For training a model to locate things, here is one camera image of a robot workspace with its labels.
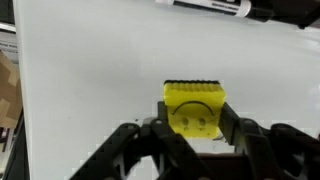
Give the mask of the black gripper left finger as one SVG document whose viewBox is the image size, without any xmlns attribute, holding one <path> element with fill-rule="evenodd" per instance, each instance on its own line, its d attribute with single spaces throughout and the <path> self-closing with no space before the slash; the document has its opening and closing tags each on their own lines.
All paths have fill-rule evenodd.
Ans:
<svg viewBox="0 0 320 180">
<path fill-rule="evenodd" d="M 121 124 L 70 180 L 128 180 L 144 157 L 151 157 L 156 165 L 156 180 L 214 180 L 214 174 L 190 144 L 169 126 L 167 112 L 160 101 L 156 118 L 142 126 Z"/>
</svg>

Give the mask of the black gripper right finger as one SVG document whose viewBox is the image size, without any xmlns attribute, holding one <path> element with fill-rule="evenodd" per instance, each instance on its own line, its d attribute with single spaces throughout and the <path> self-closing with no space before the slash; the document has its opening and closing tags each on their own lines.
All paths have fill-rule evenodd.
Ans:
<svg viewBox="0 0 320 180">
<path fill-rule="evenodd" d="M 219 129 L 234 152 L 248 158 L 254 180 L 320 180 L 320 142 L 297 128 L 263 128 L 224 103 Z"/>
</svg>

